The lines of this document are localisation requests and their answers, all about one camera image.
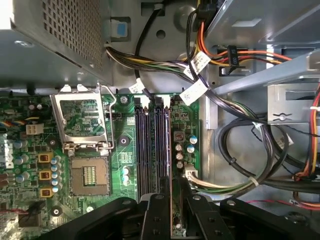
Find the orange wire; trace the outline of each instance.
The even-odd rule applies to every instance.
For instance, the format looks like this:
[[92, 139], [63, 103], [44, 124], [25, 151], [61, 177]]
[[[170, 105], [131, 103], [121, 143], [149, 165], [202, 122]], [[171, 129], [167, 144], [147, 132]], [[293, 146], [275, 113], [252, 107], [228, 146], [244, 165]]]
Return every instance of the orange wire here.
[[203, 52], [205, 52], [207, 55], [209, 55], [211, 57], [218, 57], [218, 55], [213, 55], [206, 49], [205, 41], [204, 41], [204, 29], [205, 29], [205, 23], [202, 22], [201, 27], [200, 27], [200, 43], [199, 43], [199, 45], [202, 46]]
[[[200, 27], [200, 41], [199, 41], [199, 45], [202, 46], [203, 52], [205, 52], [207, 55], [211, 56], [211, 57], [218, 57], [218, 56], [223, 56], [226, 53], [228, 53], [227, 51], [221, 52], [218, 55], [214, 55], [212, 53], [210, 53], [205, 46], [205, 41], [204, 41], [204, 29], [205, 29], [205, 23], [202, 22], [201, 23], [201, 27]], [[287, 57], [287, 56], [283, 56], [274, 52], [269, 52], [269, 51], [261, 51], [261, 50], [252, 50], [252, 51], [238, 51], [238, 54], [270, 54], [272, 56], [284, 59], [284, 60], [292, 60], [292, 58]]]

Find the white cable tie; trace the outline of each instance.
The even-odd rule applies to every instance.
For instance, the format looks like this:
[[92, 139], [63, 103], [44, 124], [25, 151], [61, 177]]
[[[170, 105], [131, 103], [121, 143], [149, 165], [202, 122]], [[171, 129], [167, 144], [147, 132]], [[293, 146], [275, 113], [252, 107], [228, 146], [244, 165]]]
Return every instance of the white cable tie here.
[[105, 48], [107, 48], [107, 47], [111, 47], [111, 48], [112, 48], [112, 45], [111, 45], [111, 43], [109, 43], [109, 42], [103, 44], [103, 46], [104, 46]]
[[162, 3], [157, 3], [154, 5], [154, 10], [163, 9], [163, 8], [164, 8], [164, 5]]
[[318, 107], [318, 106], [311, 106], [311, 107], [310, 107], [310, 110], [320, 111], [320, 107]]
[[250, 176], [250, 177], [249, 177], [249, 180], [252, 181], [256, 187], [259, 186], [258, 181], [257, 181], [254, 177]]

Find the metal bracket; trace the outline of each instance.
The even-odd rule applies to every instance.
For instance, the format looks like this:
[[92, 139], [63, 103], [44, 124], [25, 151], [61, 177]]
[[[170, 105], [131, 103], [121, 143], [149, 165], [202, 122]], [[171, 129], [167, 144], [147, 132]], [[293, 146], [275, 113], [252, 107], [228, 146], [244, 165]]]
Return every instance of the metal bracket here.
[[[110, 114], [110, 131], [111, 131], [111, 142], [108, 140], [108, 131], [106, 128], [105, 113], [103, 103], [101, 99], [101, 89], [105, 88], [111, 94], [114, 101], [109, 104]], [[78, 84], [77, 90], [72, 91], [69, 85], [65, 85], [58, 94], [50, 95], [54, 116], [57, 122], [62, 148], [65, 150], [69, 157], [75, 156], [75, 151], [82, 148], [92, 148], [100, 152], [101, 156], [108, 156], [110, 150], [115, 147], [114, 141], [114, 128], [112, 119], [112, 107], [117, 102], [117, 98], [111, 92], [109, 87], [105, 85], [97, 84], [97, 92], [89, 90], [85, 86]], [[63, 116], [61, 101], [84, 101], [94, 100], [97, 104], [98, 111], [98, 124], [103, 128], [103, 134], [98, 136], [69, 136], [65, 133], [65, 127], [67, 120]]]

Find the white connector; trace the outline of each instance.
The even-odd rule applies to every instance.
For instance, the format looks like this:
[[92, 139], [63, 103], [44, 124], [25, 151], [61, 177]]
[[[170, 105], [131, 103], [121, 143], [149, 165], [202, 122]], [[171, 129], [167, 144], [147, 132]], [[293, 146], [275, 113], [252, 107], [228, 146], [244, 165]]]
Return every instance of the white connector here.
[[25, 132], [27, 135], [37, 135], [44, 133], [44, 124], [27, 124], [25, 125]]
[[192, 174], [198, 177], [198, 170], [195, 169], [193, 164], [188, 163], [184, 166], [184, 174], [187, 179], [190, 179], [190, 176], [192, 176]]

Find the red wire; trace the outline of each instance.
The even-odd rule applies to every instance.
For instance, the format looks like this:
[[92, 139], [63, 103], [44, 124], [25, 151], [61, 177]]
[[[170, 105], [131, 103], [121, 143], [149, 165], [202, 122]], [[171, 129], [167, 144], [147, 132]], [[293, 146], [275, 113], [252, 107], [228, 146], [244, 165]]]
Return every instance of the red wire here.
[[311, 206], [304, 206], [304, 205], [300, 205], [300, 204], [292, 204], [290, 202], [286, 202], [286, 201], [282, 201], [282, 200], [270, 200], [270, 199], [251, 200], [251, 201], [247, 201], [247, 203], [248, 204], [251, 204], [251, 203], [280, 203], [280, 204], [284, 204], [284, 205], [288, 205], [288, 206], [292, 206], [292, 207], [298, 207], [298, 208], [302, 208], [302, 209], [306, 209], [306, 210], [320, 211], [320, 207], [311, 207]]

